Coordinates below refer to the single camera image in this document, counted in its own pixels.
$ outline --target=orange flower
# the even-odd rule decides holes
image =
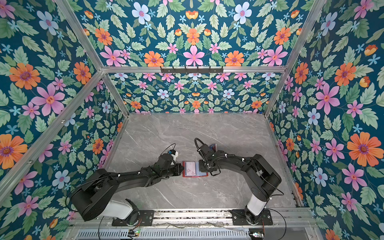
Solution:
[[[106,46],[112,45],[113,40],[111,34],[108,31],[105,31],[103,28],[97,28],[95,31],[95,36],[97,37],[97,40],[99,40],[99,42],[103,43]]]
[[[118,124],[118,132],[120,132],[121,127],[122,127],[122,122],[119,122],[119,124]]]
[[[74,74],[76,74],[77,81],[82,84],[86,84],[91,78],[91,73],[89,72],[89,67],[86,66],[83,62],[75,63],[75,68],[73,69]]]
[[[282,45],[291,36],[291,29],[283,27],[281,31],[277,31],[276,36],[273,38],[275,44]]]
[[[228,53],[228,57],[225,58],[227,67],[240,67],[241,63],[244,62],[244,55],[239,53],[239,51],[233,51],[233,53]]]
[[[300,66],[297,67],[295,73],[295,82],[298,84],[302,84],[307,79],[308,74],[308,64],[301,63]]]
[[[365,48],[364,54],[365,54],[366,56],[372,55],[372,54],[374,54],[374,53],[376,52],[377,49],[378,49],[378,48],[376,47],[375,44],[373,44],[373,45],[368,45],[368,46]]]
[[[262,106],[262,104],[263,103],[261,101],[254,101],[251,106],[252,108],[259,108]]]
[[[285,145],[287,146],[288,151],[291,152],[295,146],[295,143],[292,139],[288,138]]]
[[[295,11],[293,11],[292,13],[291,13],[291,18],[295,18],[295,17],[297,17],[297,15],[299,15],[299,10],[295,10]]]
[[[362,79],[360,79],[360,86],[362,86],[363,88],[369,87],[370,83],[371,83],[371,81],[369,80],[368,76],[365,76]]]
[[[327,229],[325,231],[325,237],[327,240],[340,240],[339,235],[336,235],[332,229]]]
[[[40,73],[33,69],[32,65],[24,63],[18,63],[17,68],[11,67],[9,71],[12,73],[9,75],[12,82],[16,82],[15,85],[19,88],[25,87],[25,89],[30,90],[32,87],[36,87],[37,83],[40,82]]]
[[[144,55],[144,62],[148,64],[148,67],[162,67],[164,66],[164,59],[160,57],[159,53],[155,53],[154,51],[149,51]]]
[[[96,139],[95,143],[93,144],[93,149],[92,151],[95,153],[95,154],[99,154],[101,152],[101,150],[103,149],[104,147],[104,141],[99,138],[99,139]]]
[[[335,82],[337,82],[337,85],[341,86],[347,86],[349,84],[349,81],[352,81],[353,78],[355,77],[355,72],[356,72],[356,67],[352,66],[353,63],[348,63],[345,65],[340,66],[340,69],[336,70],[336,77],[335,77]]]
[[[89,19],[93,19],[93,13],[91,13],[90,11],[86,10],[86,11],[84,11],[84,14],[85,14]]]
[[[22,144],[24,139],[15,136],[12,139],[11,134],[0,135],[0,164],[3,164],[3,169],[8,169],[14,166],[14,162],[18,162],[23,156],[22,153],[28,150],[26,144]]]
[[[175,35],[176,36],[181,36],[181,29],[176,29]]]
[[[297,182],[295,182],[295,186],[297,188],[297,191],[299,192],[299,196],[300,198],[303,200],[304,196],[303,196],[303,190],[301,189],[301,187],[299,187],[299,184]]]
[[[140,109],[141,108],[141,104],[138,103],[137,101],[132,101],[131,102],[131,106],[135,109]]]
[[[205,36],[209,36],[209,35],[211,35],[211,34],[212,34],[212,33],[211,33],[211,30],[209,30],[209,29],[207,29],[207,28],[204,30],[204,35],[205,35]]]
[[[49,224],[49,227],[50,228],[54,228],[54,227],[56,227],[56,224],[57,224],[57,222],[58,222],[58,218],[55,218],[50,224]]]
[[[195,28],[191,28],[189,30],[189,33],[187,33],[187,38],[188,38],[187,40],[192,45],[196,45],[196,43],[200,41],[199,37],[200,37],[200,34],[197,32]]]
[[[384,150],[377,148],[381,145],[381,142],[377,137],[371,139],[370,134],[367,132],[361,132],[360,137],[356,133],[351,136],[352,142],[348,142],[347,148],[351,150],[349,156],[352,160],[358,160],[358,164],[366,167],[368,164],[373,167],[379,164],[377,158],[382,159]]]
[[[199,15],[198,11],[186,11],[185,15],[187,16],[187,19],[197,19],[197,16]]]
[[[199,101],[194,101],[194,102],[192,103],[192,107],[194,107],[194,108],[196,108],[196,109],[198,109],[198,108],[200,107],[200,105],[201,105],[201,103],[200,103]]]

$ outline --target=aluminum profile beam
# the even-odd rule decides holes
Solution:
[[[173,69],[175,70],[184,70],[185,67],[129,67],[129,66],[121,66],[121,67],[103,67],[102,71],[104,73],[162,73],[163,70],[169,70],[170,73]],[[188,71],[196,70],[195,72],[199,72],[199,70],[207,71],[209,67],[202,66],[199,67],[186,67]],[[221,67],[211,67],[211,69],[221,69]],[[223,67],[224,73],[284,73],[286,72],[285,66],[246,66],[246,67]]]
[[[128,117],[128,115],[129,115],[128,109],[125,106],[117,88],[112,83],[111,77],[108,74],[104,74],[103,81],[104,81],[105,85],[107,86],[109,92],[111,93],[112,98],[116,101],[116,104],[119,106],[120,111],[122,112],[124,117],[125,118]]]
[[[271,112],[273,106],[275,105],[279,94],[281,90],[284,87],[285,80],[288,79],[289,74],[292,71],[292,68],[299,57],[299,54],[301,52],[301,49],[304,47],[305,42],[307,41],[308,35],[311,32],[316,19],[318,18],[319,14],[321,13],[321,10],[326,3],[326,0],[315,0],[310,12],[308,13],[307,19],[305,20],[303,29],[301,31],[301,34],[299,38],[296,41],[295,46],[292,49],[292,52],[288,58],[287,64],[286,64],[286,71],[283,73],[283,75],[280,77],[279,82],[277,83],[275,90],[273,91],[273,94],[269,100],[269,104],[267,109],[264,112],[264,116],[268,116]]]
[[[93,66],[96,68],[97,71],[100,71],[100,69],[103,67],[103,63],[101,62],[96,50],[93,48],[87,35],[85,35],[83,27],[81,26],[81,23],[79,22],[73,9],[71,8],[71,5],[68,3],[67,0],[55,0],[55,2],[65,19],[67,20],[68,24],[70,25],[72,31],[75,33],[81,46],[84,48],[88,57],[92,61]]]
[[[91,77],[88,83],[83,86],[72,101],[55,118],[55,120],[53,120],[51,125],[49,125],[40,137],[32,144],[23,157],[4,176],[0,182],[0,205],[20,182],[20,179],[28,173],[33,163],[44,152],[46,146],[55,138],[64,126],[64,123],[71,118],[72,114],[82,104],[92,89],[96,87],[102,76],[103,74],[98,71]]]

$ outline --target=marble floor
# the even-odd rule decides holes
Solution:
[[[280,174],[279,189],[268,207],[294,207],[264,117],[260,114],[151,114],[129,117],[108,171],[139,170],[154,164],[171,143],[179,152],[177,162],[198,161],[194,138],[217,143],[219,150],[239,156],[261,154]],[[212,177],[170,177],[151,187],[139,187],[114,194],[114,200],[131,199],[140,209],[148,208],[244,208],[251,191],[241,174],[222,170]]]

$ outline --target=wire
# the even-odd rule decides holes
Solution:
[[[280,214],[280,216],[283,218],[284,223],[285,223],[285,230],[284,230],[284,234],[282,235],[282,237],[279,238],[278,240],[282,239],[285,236],[285,233],[287,232],[287,222],[285,221],[285,218],[283,217],[283,215],[281,213],[279,213],[275,209],[269,209],[269,208],[266,208],[266,207],[264,209],[273,210],[273,211],[277,212],[278,214]]]

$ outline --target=black mounting plate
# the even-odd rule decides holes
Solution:
[[[152,226],[153,216],[155,211],[153,210],[140,210],[141,222],[140,226]],[[119,218],[113,219],[112,226],[114,227],[126,227],[128,224]]]
[[[250,225],[246,220],[246,218],[241,217],[241,216],[245,216],[245,211],[243,209],[233,209],[232,212],[234,212],[232,214],[233,225],[235,226]],[[260,214],[260,216],[263,219],[263,221],[260,220],[258,223],[256,223],[256,225],[263,225],[263,222],[264,222],[264,225],[267,225],[267,226],[273,225],[271,212],[268,209],[264,209]]]

